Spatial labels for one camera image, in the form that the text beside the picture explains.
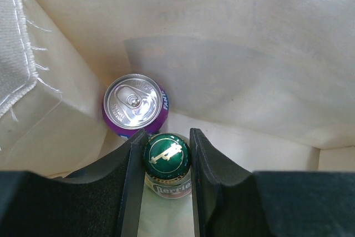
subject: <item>green bottle cap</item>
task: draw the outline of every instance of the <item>green bottle cap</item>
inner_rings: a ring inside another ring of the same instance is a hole
[[[145,147],[143,158],[146,172],[161,180],[183,177],[190,168],[188,145],[170,133],[153,136]]]

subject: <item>bottle label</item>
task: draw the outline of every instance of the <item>bottle label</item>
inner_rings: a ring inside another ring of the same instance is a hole
[[[177,199],[182,198],[191,193],[191,179],[177,186],[165,186],[154,182],[154,180],[149,179],[147,175],[145,176],[145,184],[152,189],[157,195],[168,198]]]

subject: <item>black foam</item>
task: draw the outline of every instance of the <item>black foam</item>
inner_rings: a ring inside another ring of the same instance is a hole
[[[196,237],[355,236],[355,174],[254,172],[190,131]]]
[[[139,132],[69,178],[0,172],[0,236],[136,236],[144,184]]]

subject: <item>can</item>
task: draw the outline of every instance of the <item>can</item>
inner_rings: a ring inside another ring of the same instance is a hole
[[[141,74],[128,74],[107,89],[102,114],[107,125],[128,139],[139,129],[159,132],[169,114],[169,99],[163,88]]]
[[[191,156],[185,140],[177,134],[162,133],[153,136],[145,147],[145,184],[163,198],[177,199],[191,193]]]

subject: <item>bottle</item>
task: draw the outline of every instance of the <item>bottle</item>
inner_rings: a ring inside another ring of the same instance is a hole
[[[191,155],[187,138],[161,133],[145,147],[145,184],[157,195],[177,199],[191,193]]]

